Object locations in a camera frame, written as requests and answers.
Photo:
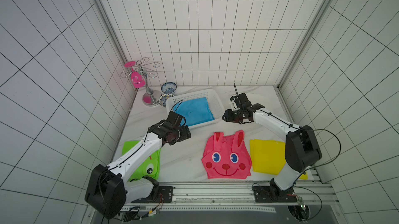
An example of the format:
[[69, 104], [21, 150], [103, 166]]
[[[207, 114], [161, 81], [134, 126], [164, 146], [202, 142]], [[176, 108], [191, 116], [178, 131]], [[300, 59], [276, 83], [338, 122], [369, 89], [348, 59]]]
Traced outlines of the white plastic basket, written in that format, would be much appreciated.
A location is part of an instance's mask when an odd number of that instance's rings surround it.
[[205, 90], [200, 90], [197, 92], [191, 92], [191, 93], [186, 93], [178, 96], [171, 97], [166, 100], [165, 105], [166, 105], [166, 110], [167, 112], [170, 112], [174, 105], [180, 101], [188, 101], [188, 100], [193, 100], [193, 99], [198, 99], [198, 98], [206, 98], [209, 106], [209, 110], [211, 111], [213, 117], [215, 118], [212, 121], [206, 121], [204, 123], [196, 124], [189, 126], [190, 129], [198, 129], [202, 128], [205, 126], [213, 125], [221, 121], [221, 117], [224, 114], [225, 108], [217, 95], [217, 93], [213, 89], [205, 89]]

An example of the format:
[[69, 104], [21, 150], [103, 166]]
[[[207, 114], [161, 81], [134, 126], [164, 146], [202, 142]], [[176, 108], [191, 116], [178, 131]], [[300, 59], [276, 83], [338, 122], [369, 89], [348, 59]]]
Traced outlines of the blue raincoat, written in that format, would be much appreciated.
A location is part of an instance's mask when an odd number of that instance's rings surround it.
[[203, 124], [215, 119], [205, 97], [180, 100], [172, 110], [186, 119], [187, 126]]

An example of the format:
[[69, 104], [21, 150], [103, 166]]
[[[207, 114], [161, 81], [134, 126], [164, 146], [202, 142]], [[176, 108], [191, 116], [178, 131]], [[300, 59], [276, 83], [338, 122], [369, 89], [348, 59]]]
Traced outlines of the pink bunny raincoat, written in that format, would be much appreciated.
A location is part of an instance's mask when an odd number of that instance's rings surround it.
[[251, 175], [252, 161], [244, 139], [243, 130], [229, 136], [215, 132], [208, 139], [202, 164], [209, 179], [246, 179]]

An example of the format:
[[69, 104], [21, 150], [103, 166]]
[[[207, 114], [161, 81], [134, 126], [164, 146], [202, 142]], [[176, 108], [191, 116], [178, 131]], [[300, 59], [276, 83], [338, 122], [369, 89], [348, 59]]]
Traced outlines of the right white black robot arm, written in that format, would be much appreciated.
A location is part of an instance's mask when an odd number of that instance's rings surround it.
[[266, 111], [259, 103], [251, 103], [245, 93], [230, 98], [232, 109], [225, 111], [226, 122], [245, 124], [257, 123], [278, 135], [285, 141], [285, 165], [270, 181], [270, 196], [281, 198], [294, 186], [300, 176], [322, 158], [319, 143], [313, 128], [299, 126], [282, 120]]

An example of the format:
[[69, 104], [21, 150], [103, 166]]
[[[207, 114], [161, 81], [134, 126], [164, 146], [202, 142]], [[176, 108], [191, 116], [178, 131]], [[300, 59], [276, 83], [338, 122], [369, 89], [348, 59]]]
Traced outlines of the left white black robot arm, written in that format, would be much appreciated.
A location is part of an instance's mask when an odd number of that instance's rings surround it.
[[126, 203], [140, 199], [155, 201], [159, 183], [150, 176], [131, 180], [132, 174], [165, 144], [174, 145], [189, 139], [186, 118], [170, 111], [167, 119], [148, 128], [144, 137], [127, 153], [107, 166], [97, 165], [91, 172], [85, 202], [104, 218], [115, 217]]

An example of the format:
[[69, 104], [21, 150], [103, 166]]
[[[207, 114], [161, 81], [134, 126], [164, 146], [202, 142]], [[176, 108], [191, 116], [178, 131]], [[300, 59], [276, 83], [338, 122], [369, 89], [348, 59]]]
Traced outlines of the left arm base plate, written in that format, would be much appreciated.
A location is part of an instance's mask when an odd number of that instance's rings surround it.
[[152, 192], [149, 197], [132, 201], [132, 203], [171, 203], [174, 187], [159, 186], [157, 192]]

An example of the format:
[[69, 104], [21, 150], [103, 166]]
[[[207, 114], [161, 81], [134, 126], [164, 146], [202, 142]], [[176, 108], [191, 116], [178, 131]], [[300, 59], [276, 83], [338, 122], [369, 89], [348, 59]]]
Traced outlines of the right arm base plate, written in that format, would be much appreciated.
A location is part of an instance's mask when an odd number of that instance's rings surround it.
[[293, 189], [280, 191], [279, 188], [260, 186], [255, 183], [251, 187], [256, 203], [296, 203], [297, 197]]

